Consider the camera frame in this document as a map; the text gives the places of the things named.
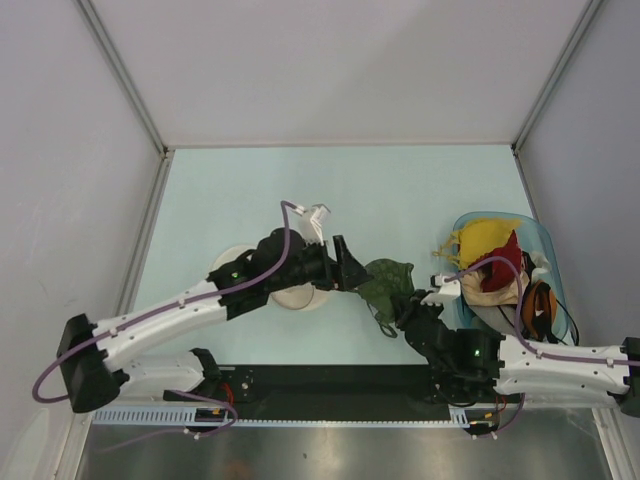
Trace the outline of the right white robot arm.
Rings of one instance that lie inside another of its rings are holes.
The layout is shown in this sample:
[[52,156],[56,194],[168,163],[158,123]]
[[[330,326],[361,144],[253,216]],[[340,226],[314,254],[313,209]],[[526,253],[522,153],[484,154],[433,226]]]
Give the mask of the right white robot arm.
[[396,327],[424,357],[431,383],[446,401],[475,403],[489,396],[523,396],[551,403],[582,403],[639,416],[639,340],[580,347],[520,341],[479,329],[451,329],[444,307],[423,301],[426,292],[393,295]]

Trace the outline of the round beige mesh laundry bag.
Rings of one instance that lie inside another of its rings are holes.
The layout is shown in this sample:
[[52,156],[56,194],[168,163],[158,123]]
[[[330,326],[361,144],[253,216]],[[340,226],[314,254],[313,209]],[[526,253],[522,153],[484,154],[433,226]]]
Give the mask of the round beige mesh laundry bag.
[[[239,244],[221,253],[210,265],[210,270],[217,270],[222,265],[235,260],[240,254],[252,249],[252,245]],[[321,291],[310,283],[294,286],[274,292],[270,300],[281,308],[291,311],[312,311],[325,305],[330,293]]]

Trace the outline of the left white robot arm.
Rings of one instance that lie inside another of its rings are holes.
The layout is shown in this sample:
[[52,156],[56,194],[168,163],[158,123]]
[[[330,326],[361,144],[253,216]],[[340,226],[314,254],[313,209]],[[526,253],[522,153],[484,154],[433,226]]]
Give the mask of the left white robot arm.
[[214,397],[221,373],[208,349],[169,356],[151,349],[262,308],[274,292],[307,284],[350,292],[370,281],[343,237],[333,242],[329,252],[324,243],[308,243],[298,232],[279,228],[165,304],[96,322],[84,314],[72,317],[56,357],[73,412],[92,412],[119,397]]

